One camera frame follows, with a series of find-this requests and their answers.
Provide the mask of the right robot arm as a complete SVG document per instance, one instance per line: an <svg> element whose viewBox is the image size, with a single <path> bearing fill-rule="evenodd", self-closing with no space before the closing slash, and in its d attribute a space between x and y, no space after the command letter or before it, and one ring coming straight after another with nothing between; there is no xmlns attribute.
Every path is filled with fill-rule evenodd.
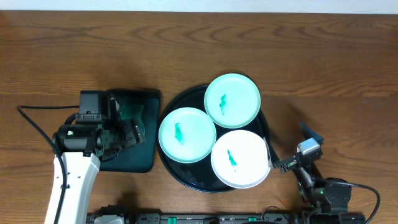
<svg viewBox="0 0 398 224"><path fill-rule="evenodd" d="M304 202L310 204L293 215L280 214L276 223L282 219L286 223L357 223L360 216L348 213L351 187L343 179L324 179L315 161L321 158L323 138L305 123L300 123L304 141L297 145L293 157L283 161L269 159L272 169L282 173L292 171L298 180L298 189Z"/></svg>

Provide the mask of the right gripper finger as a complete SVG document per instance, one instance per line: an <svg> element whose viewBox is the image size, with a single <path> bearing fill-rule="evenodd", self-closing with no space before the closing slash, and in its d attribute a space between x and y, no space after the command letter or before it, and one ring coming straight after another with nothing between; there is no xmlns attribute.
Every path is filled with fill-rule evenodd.
<svg viewBox="0 0 398 224"><path fill-rule="evenodd" d="M310 129L303 121L299 122L299 126L306 140L314 138L317 143L323 144L324 138Z"/></svg>
<svg viewBox="0 0 398 224"><path fill-rule="evenodd" d="M275 150L273 150L272 146L269 145L268 140L265 137L263 137L263 140L264 140L266 148L267 148L268 166L271 169L275 169L275 165L279 163L280 159L279 159L277 153L275 152Z"/></svg>

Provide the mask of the white plate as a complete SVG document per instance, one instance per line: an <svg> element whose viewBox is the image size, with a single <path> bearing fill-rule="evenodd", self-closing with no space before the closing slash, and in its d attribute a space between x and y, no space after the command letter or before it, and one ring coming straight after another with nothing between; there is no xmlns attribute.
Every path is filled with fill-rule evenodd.
<svg viewBox="0 0 398 224"><path fill-rule="evenodd" d="M230 131L215 142L211 166L224 184L235 189L259 185L271 170L263 138L246 130Z"/></svg>

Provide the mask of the green yellow sponge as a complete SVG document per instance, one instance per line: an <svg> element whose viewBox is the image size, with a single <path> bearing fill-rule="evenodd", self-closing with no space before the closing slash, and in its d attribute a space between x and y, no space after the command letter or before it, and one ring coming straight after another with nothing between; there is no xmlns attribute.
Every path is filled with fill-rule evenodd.
<svg viewBox="0 0 398 224"><path fill-rule="evenodd" d="M142 133L145 134L146 129L142 120L144 105L123 105L121 109L121 119L133 119L139 123Z"/></svg>

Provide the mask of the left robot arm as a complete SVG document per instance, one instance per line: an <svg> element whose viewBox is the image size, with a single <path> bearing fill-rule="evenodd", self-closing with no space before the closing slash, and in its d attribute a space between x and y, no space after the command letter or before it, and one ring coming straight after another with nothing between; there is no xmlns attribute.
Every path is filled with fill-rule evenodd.
<svg viewBox="0 0 398 224"><path fill-rule="evenodd" d="M110 91L83 90L79 112L53 135L52 194L46 223L84 223L91 190L102 161L144 143L142 104L117 98Z"/></svg>

